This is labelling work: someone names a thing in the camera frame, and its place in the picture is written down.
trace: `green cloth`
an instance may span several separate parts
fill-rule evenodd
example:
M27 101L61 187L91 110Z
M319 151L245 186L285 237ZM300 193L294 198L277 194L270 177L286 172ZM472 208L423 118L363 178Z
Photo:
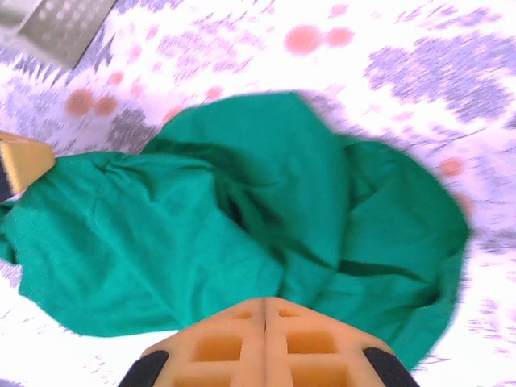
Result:
M61 157L2 211L19 292L79 334L181 329L279 296L409 368L448 324L468 238L428 172L331 133L294 93L185 110L138 156Z

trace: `purple floral pattern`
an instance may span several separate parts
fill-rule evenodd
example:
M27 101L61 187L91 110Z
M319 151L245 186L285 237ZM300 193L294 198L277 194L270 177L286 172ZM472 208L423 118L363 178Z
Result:
M516 386L516 4L342 5L118 0L73 71L0 49L2 129L47 141L58 155L138 152L187 106L301 90L335 131L416 157L468 215L474 236L456 317L414 370L418 382ZM317 50L285 49L298 25L317 27ZM332 46L326 31L342 26L353 40ZM68 108L78 90L92 95L80 114ZM170 334L75 335L17 294L21 275L0 261L0 387L115 386Z

